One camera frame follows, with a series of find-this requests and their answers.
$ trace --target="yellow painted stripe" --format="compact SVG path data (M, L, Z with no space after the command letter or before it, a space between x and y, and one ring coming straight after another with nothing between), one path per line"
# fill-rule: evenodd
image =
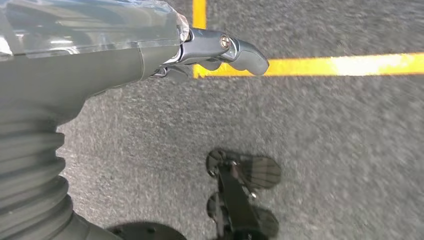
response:
M194 78L248 77L228 64L209 71L200 65L193 68ZM386 55L271 59L265 76L371 76L424 74L424 52Z
M206 29L206 0L193 0L193 27Z

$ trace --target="transparent plastic sheet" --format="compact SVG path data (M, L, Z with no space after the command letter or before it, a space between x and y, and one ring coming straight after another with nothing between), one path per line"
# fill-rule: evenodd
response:
M176 46L187 19L157 0L0 0L0 61Z

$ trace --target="gray arm casing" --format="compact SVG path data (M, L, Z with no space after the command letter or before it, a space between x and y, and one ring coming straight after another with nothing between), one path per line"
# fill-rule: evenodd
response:
M155 15L152 11L140 14ZM175 21L165 22L155 31L175 28ZM9 32L7 26L2 31L11 49L25 49L19 42L10 42L16 37L10 26ZM56 149L64 143L64 135L56 128L75 118L90 96L148 78L178 47L96 48L59 56L29 56L32 53L12 50L0 61L1 240L120 239L74 213L68 182L59 176L65 160L56 156Z

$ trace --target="asphalt ground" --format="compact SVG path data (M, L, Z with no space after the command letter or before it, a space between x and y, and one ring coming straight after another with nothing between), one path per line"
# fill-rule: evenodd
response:
M169 2L191 20L191 1ZM209 29L269 58L424 50L422 0L207 6ZM103 227L154 221L212 238L205 158L223 147L281 164L281 184L258 194L278 239L424 239L423 75L149 79L89 99L59 130L75 210Z

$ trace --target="bolt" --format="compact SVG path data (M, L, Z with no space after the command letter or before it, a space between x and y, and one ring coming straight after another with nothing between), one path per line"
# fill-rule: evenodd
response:
M212 170L208 170L207 173L213 178L217 176L217 173Z
M230 47L231 41L227 35L222 35L219 43L223 49L228 49Z
M249 197L250 197L252 200L254 200L254 199L256 199L258 196L256 195L256 193L251 192L251 193L249 194Z

